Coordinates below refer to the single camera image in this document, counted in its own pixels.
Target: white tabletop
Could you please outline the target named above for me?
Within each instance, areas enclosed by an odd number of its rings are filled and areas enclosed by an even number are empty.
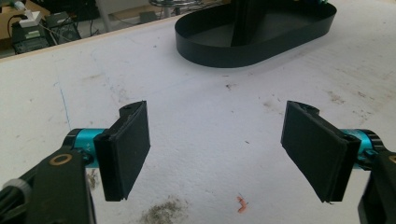
[[[331,3],[338,13],[327,35],[247,67],[186,61],[175,19],[1,60],[0,183],[58,149],[71,129],[108,128],[120,107],[146,100],[145,165],[127,201],[92,191],[98,223],[149,223],[142,217],[166,202],[179,208],[173,223],[359,223],[369,173],[353,171],[343,202],[321,203],[280,145],[292,100],[395,150],[396,4]]]

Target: stain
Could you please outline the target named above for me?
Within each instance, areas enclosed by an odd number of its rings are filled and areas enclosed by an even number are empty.
[[[371,115],[373,115],[372,112],[368,112],[365,110],[353,110],[352,113],[356,114],[357,116],[361,117],[361,124],[363,124],[365,121],[370,118]]]
[[[245,202],[245,199],[242,196],[238,196],[236,197],[236,199],[238,200],[238,202],[241,204],[241,208],[238,209],[238,213],[242,214],[245,212],[245,210],[248,207],[248,203]]]
[[[366,94],[362,93],[361,91],[358,91],[358,95],[363,97],[363,98],[366,98]]]
[[[283,116],[284,112],[282,109],[279,108],[279,104],[277,102],[274,103],[274,101],[269,100],[266,101],[264,103],[262,103],[262,105],[265,107],[265,112],[276,112],[278,115]]]
[[[236,84],[227,84],[225,87],[230,91],[232,87],[236,86]]]
[[[152,206],[142,214],[141,224],[177,224],[187,219],[188,202],[169,196],[164,203]]]
[[[98,74],[98,75],[93,75],[93,76],[90,76],[90,77],[84,77],[82,80],[94,80],[94,79],[97,79],[97,78],[99,78],[99,77],[102,77],[103,76],[103,74],[101,73],[101,74]]]
[[[96,169],[91,169],[91,171],[87,173],[87,178],[91,190],[96,189],[99,186],[100,181],[98,171]]]
[[[341,104],[343,104],[343,103],[345,102],[345,100],[343,100],[343,99],[341,98],[341,96],[335,94],[334,92],[332,92],[332,91],[327,91],[327,93],[328,93],[328,94],[330,95],[330,97],[332,98],[331,101],[332,101],[333,103],[335,103],[335,104],[337,104],[337,105],[341,105]]]
[[[263,103],[263,105],[264,105],[265,107],[271,108],[271,102],[269,102],[269,101]]]

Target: red mark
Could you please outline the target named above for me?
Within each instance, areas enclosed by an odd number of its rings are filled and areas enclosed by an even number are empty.
[[[236,199],[238,200],[238,202],[241,204],[241,208],[239,208],[238,213],[243,213],[245,212],[245,210],[247,209],[247,203],[245,202],[245,199],[242,197],[236,197]]]

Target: dirt stain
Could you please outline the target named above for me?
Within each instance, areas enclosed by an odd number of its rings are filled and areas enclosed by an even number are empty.
[[[152,206],[139,220],[141,224],[177,224],[187,219],[187,201],[169,196],[164,203]]]
[[[343,99],[341,98],[341,96],[335,94],[334,92],[332,92],[332,91],[327,91],[327,93],[329,93],[330,97],[332,97],[331,100],[332,100],[333,103],[338,104],[338,105],[341,105],[341,104],[343,104],[343,103],[345,102],[345,100],[343,100]]]
[[[98,171],[96,169],[91,169],[91,171],[87,173],[87,178],[91,190],[96,189],[99,186],[100,181]]]

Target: black plastic part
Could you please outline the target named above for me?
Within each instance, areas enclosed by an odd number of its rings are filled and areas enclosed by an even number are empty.
[[[327,34],[336,13],[331,4],[239,2],[180,18],[175,25],[180,55],[210,67],[259,63]]]
[[[259,27],[267,9],[266,0],[239,0],[232,1],[235,10],[233,26],[233,40],[231,46],[249,44]]]
[[[107,201],[127,199],[149,153],[145,101],[120,109],[120,118],[94,138]]]
[[[70,149],[62,147],[37,165],[25,223],[96,223],[84,160]]]
[[[396,153],[381,151],[375,158],[366,191],[359,203],[362,224],[396,223]]]
[[[322,202],[340,202],[361,140],[345,135],[311,105],[288,101],[281,143]]]

